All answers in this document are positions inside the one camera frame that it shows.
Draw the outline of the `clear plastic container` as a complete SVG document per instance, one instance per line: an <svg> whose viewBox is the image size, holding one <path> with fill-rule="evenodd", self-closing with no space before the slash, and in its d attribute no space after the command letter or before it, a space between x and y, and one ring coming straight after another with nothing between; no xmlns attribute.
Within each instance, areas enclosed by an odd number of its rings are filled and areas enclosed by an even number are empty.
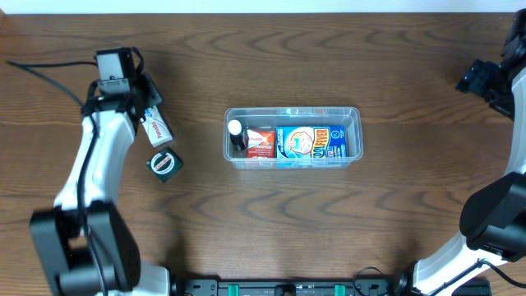
<svg viewBox="0 0 526 296"><path fill-rule="evenodd" d="M363 156L354 107L231 108L224 158L237 169L335 169Z"/></svg>

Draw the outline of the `red Panadol sachet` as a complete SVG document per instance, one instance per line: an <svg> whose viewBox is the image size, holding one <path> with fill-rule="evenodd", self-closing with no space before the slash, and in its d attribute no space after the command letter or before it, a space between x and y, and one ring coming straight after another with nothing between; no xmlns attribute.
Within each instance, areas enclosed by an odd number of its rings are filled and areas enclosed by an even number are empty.
<svg viewBox="0 0 526 296"><path fill-rule="evenodd" d="M274 158L275 131L247 130L247 158Z"/></svg>

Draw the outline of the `blue KoolFever box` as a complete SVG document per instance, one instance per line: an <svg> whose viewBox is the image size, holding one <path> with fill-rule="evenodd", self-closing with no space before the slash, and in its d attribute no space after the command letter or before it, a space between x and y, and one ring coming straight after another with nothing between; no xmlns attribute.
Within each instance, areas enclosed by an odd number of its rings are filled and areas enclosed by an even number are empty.
<svg viewBox="0 0 526 296"><path fill-rule="evenodd" d="M282 126L276 128L276 158L286 165L328 164L348 156L344 126Z"/></svg>

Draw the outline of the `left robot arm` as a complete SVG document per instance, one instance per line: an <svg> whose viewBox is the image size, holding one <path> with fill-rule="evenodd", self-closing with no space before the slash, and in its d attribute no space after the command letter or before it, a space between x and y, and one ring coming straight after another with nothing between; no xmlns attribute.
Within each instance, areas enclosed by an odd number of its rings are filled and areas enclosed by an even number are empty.
<svg viewBox="0 0 526 296"><path fill-rule="evenodd" d="M161 102L146 73L100 79L82 109L82 140L53 207L35 211L30 233L54 295L169 295L163 266L141 260L118 212L124 160L145 110Z"/></svg>

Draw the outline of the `white Panadol box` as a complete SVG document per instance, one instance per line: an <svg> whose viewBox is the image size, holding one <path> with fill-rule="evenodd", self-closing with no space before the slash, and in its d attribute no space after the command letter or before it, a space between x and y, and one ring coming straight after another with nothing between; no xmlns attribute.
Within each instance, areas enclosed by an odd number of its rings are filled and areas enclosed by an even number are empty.
<svg viewBox="0 0 526 296"><path fill-rule="evenodd" d="M156 106L145 110L142 127L153 147L161 146L173 140L171 129Z"/></svg>

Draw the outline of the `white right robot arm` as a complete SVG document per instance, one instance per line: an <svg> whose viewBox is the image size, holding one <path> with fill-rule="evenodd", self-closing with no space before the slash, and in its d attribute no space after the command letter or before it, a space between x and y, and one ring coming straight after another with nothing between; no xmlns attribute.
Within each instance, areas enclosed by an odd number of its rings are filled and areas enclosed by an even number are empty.
<svg viewBox="0 0 526 296"><path fill-rule="evenodd" d="M500 267L525 256L525 11L514 14L501 62L476 60L456 86L482 97L513 123L504 175L465 203L459 232L437 252L416 261L395 282L394 295L489 295L478 275L492 270L514 287Z"/></svg>

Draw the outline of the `dark syrup bottle white cap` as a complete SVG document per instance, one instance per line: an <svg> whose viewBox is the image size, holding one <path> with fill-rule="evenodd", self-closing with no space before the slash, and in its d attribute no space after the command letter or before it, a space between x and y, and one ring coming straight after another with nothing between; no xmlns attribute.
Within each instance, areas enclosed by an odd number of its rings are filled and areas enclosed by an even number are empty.
<svg viewBox="0 0 526 296"><path fill-rule="evenodd" d="M237 152L246 149L246 133L244 126L237 119L230 120L227 125L230 141Z"/></svg>

